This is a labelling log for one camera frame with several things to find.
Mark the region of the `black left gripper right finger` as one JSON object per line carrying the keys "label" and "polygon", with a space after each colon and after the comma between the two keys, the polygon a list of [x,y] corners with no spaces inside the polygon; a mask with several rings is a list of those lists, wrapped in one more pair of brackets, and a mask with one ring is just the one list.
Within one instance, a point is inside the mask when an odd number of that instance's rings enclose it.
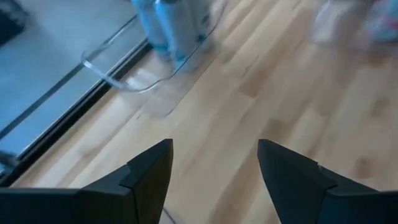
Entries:
{"label": "black left gripper right finger", "polygon": [[268,139],[257,158],[281,223],[397,223],[397,192],[339,175]]}

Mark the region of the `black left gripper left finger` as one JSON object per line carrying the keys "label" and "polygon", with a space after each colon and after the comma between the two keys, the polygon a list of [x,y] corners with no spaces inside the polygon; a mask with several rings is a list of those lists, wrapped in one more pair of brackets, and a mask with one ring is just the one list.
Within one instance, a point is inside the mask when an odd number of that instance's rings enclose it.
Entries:
{"label": "black left gripper left finger", "polygon": [[158,223],[174,148],[164,139],[82,188],[1,188],[1,223]]}

